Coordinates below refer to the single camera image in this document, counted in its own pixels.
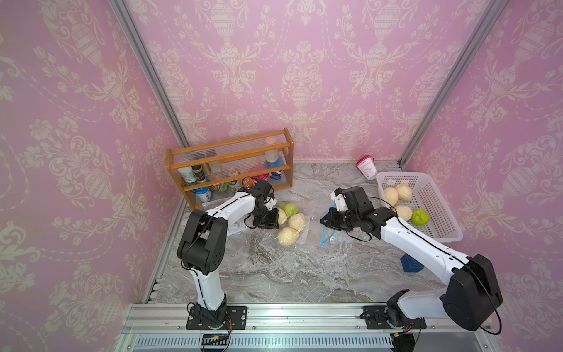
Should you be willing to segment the green pear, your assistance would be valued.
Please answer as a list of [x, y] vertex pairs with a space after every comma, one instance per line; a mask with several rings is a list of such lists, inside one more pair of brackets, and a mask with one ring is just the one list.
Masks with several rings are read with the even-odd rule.
[[411, 222], [419, 227], [425, 226], [426, 224], [429, 223], [429, 221], [430, 221], [429, 214], [422, 209], [415, 210], [411, 217]]
[[281, 206], [288, 217], [292, 217], [299, 213], [299, 207], [294, 202], [285, 203]]

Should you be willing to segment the clear zip-top bag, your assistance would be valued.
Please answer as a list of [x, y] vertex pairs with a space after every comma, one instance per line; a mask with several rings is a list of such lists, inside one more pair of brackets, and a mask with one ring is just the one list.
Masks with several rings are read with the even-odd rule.
[[282, 246], [310, 245], [323, 248], [336, 234], [322, 224], [321, 219], [336, 203], [328, 196], [283, 197], [277, 200], [279, 210], [279, 230], [275, 234]]

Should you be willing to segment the beige pear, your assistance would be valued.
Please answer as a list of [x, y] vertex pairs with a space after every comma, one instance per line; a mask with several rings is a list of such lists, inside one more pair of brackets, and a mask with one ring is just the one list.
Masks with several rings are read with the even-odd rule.
[[384, 195], [385, 195], [385, 198], [386, 198], [386, 201], [388, 202], [388, 204], [390, 204], [393, 207], [395, 205], [397, 205], [397, 202], [400, 199], [399, 192], [394, 187], [385, 188], [384, 189]]
[[405, 183], [401, 183], [396, 188], [399, 199], [410, 202], [413, 199], [412, 189]]
[[405, 221], [410, 221], [413, 216], [413, 210], [407, 205], [398, 205], [395, 207], [395, 211]]

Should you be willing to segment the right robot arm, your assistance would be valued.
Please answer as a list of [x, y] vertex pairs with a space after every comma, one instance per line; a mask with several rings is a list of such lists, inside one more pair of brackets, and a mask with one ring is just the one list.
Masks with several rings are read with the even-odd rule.
[[503, 302], [492, 262], [468, 256], [425, 235], [401, 219], [392, 208], [375, 208], [362, 187], [337, 189], [335, 205], [320, 220], [336, 231], [359, 229], [372, 238], [402, 250], [429, 269], [446, 286], [441, 290], [401, 290], [386, 303], [388, 322], [397, 328], [417, 319], [450, 319], [467, 331], [476, 331], [498, 314]]

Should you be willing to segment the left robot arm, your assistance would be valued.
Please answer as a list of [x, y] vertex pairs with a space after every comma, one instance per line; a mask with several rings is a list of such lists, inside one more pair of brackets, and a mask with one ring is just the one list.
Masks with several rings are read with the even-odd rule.
[[190, 272], [197, 293], [196, 302], [187, 306], [187, 329], [230, 328], [227, 296], [218, 273], [230, 226], [252, 218], [252, 229], [277, 229], [276, 204], [273, 186], [266, 180], [258, 180], [221, 205], [207, 211], [195, 210], [189, 215], [177, 248], [180, 266]]

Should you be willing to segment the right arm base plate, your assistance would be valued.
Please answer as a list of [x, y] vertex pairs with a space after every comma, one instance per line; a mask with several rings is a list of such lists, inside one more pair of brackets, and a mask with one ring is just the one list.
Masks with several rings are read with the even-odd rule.
[[427, 328], [424, 318], [409, 319], [394, 308], [386, 305], [363, 306], [359, 316], [368, 330], [393, 329], [400, 331], [423, 330]]

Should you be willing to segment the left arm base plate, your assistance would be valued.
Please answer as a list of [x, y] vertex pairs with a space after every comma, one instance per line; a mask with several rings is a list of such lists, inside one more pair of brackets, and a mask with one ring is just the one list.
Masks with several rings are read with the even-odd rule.
[[227, 305], [211, 312], [199, 304], [190, 304], [187, 306], [187, 312], [187, 330], [246, 329], [247, 306]]

